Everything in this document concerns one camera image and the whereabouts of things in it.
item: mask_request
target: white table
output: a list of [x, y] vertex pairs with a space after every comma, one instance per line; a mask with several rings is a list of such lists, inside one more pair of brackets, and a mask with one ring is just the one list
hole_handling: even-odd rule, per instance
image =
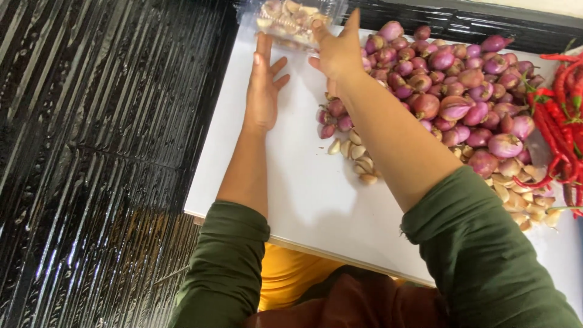
[[[184, 208], [199, 217], [206, 216], [215, 200], [243, 122], [255, 49], [243, 33], [246, 31], [240, 32], [233, 47]], [[361, 30], [363, 39], [369, 33]], [[418, 247], [400, 233], [403, 213], [387, 186], [363, 186], [349, 161], [340, 154], [326, 154], [333, 139], [318, 138], [315, 120], [318, 104], [326, 102], [324, 76], [307, 64], [304, 54], [274, 50], [272, 61], [282, 55], [289, 59], [282, 74], [291, 74], [291, 80], [280, 93], [278, 121], [267, 139], [271, 242], [434, 285]], [[539, 74], [552, 70], [536, 55], [517, 55], [542, 67]], [[567, 294], [581, 317], [583, 270], [578, 229], [572, 219], [561, 220], [558, 229], [559, 235], [548, 228], [530, 235], [539, 260], [548, 261], [558, 289]], [[557, 247], [563, 250], [560, 254], [553, 251]]]

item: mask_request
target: green sleeve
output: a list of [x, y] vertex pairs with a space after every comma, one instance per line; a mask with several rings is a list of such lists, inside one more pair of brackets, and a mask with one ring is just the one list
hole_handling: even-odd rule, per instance
[[502, 202], [464, 166], [403, 217], [402, 230], [461, 327], [581, 327]]
[[243, 205], [216, 201], [201, 228], [169, 327], [236, 327], [259, 306], [269, 226]]

